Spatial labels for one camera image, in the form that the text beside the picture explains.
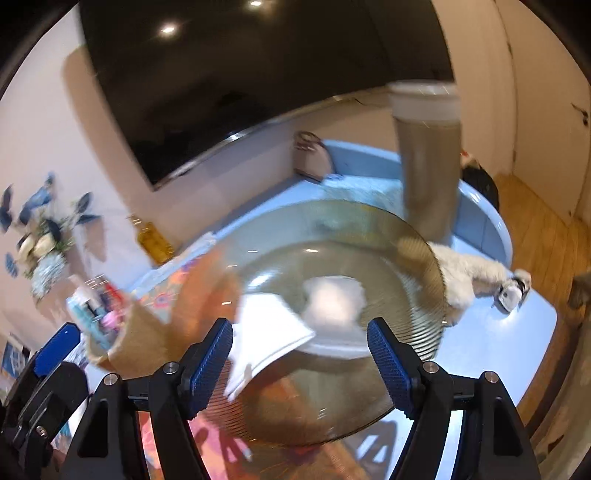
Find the tall cup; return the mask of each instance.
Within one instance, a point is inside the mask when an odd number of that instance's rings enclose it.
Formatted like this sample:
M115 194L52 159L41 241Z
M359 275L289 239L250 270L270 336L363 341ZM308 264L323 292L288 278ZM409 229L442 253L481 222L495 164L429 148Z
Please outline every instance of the tall cup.
M395 82L389 89L402 162L405 220L425 240L449 245L461 172L456 85Z

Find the black bag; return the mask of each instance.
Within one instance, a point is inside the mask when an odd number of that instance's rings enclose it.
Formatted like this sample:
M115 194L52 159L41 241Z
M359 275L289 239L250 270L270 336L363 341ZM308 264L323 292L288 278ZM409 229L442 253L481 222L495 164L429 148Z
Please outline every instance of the black bag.
M499 189L495 181L482 167L467 166L462 170L462 180L480 192L499 211Z

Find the white plush toy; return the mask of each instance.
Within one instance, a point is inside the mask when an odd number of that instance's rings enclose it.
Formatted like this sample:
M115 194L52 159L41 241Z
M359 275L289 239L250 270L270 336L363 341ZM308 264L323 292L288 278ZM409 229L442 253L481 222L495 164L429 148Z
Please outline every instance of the white plush toy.
M509 279L503 264L429 242L439 262L449 305L466 310L477 294L493 294Z
M495 295L498 303L511 312L523 303L531 288L531 275L525 270L516 270L515 275L500 262L477 255L460 254L444 245L429 242L437 258L447 302L452 307L447 315L447 324L455 325L460 320L476 295Z

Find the door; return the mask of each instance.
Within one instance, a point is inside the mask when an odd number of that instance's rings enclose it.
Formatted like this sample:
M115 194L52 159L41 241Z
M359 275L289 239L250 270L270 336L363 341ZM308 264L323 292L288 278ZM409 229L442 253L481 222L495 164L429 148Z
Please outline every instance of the door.
M517 88L514 174L568 224L589 161L589 84L558 37L524 4L496 4Z

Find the toiletry bottle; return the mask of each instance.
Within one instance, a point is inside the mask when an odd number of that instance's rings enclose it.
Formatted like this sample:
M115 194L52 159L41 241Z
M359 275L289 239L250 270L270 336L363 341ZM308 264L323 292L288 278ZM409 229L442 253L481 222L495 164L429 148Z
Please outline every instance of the toiletry bottle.
M164 265L174 258L174 249L152 222L143 222L139 217L128 217L138 232L137 240L156 265Z

